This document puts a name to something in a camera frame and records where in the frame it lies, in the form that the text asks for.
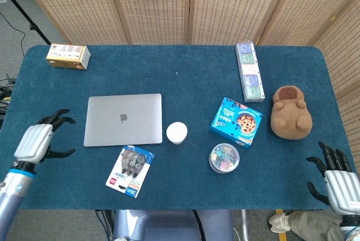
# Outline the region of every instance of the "silver laptop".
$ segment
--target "silver laptop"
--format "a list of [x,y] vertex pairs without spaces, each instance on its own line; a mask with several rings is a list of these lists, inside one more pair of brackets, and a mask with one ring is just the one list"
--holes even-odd
[[84,146],[159,144],[161,94],[90,97]]

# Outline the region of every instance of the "blue tablecloth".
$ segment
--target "blue tablecloth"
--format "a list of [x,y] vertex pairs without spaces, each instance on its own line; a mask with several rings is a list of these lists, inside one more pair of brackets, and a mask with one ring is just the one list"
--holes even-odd
[[[322,53],[314,47],[256,47],[266,99],[246,103],[263,119],[249,149],[237,146],[238,168],[217,174],[208,164],[212,148],[231,143],[209,131],[223,99],[244,102],[235,46],[89,46],[88,70],[59,69],[45,60],[49,46],[31,48],[22,63],[0,134],[0,178],[28,126],[60,108],[69,108],[75,125],[55,133],[52,149],[76,148],[69,158],[46,160],[23,208],[88,209],[317,209],[307,181],[325,185],[308,156],[322,156],[319,140],[341,148],[353,160]],[[289,141],[270,127],[272,95],[282,85],[305,94],[313,118],[311,134]],[[121,147],[83,146],[90,96],[161,93],[162,144],[143,145],[155,154],[137,199],[105,186]],[[181,145],[166,138],[175,121],[188,126]]]

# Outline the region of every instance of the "stuffed animal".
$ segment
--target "stuffed animal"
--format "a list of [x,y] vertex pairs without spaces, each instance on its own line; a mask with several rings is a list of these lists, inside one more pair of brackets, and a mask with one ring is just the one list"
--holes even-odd
[[271,128],[277,136],[299,140],[310,133],[313,122],[299,88],[293,85],[281,87],[274,94],[273,101]]

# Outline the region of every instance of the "gray pants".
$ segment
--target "gray pants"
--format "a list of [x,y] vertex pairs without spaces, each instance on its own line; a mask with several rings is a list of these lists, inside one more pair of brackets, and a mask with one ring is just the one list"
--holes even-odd
[[341,217],[319,212],[295,211],[289,216],[290,229],[306,241],[344,241]]

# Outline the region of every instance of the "robotic arm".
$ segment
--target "robotic arm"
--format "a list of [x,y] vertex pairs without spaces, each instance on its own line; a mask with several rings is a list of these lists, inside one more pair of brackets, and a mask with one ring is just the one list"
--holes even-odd
[[74,124],[75,120],[62,117],[68,109],[58,110],[54,115],[42,118],[36,125],[30,126],[15,151],[16,161],[0,183],[0,241],[5,241],[21,201],[24,199],[33,178],[35,167],[46,158],[66,158],[75,152],[54,152],[50,149],[53,133],[65,122]]
[[315,199],[330,205],[342,215],[340,224],[345,240],[360,240],[360,182],[357,174],[352,172],[348,159],[339,150],[333,150],[319,142],[326,165],[317,157],[308,157],[307,161],[314,162],[322,174],[328,196],[317,192],[313,183],[308,182],[308,189]]

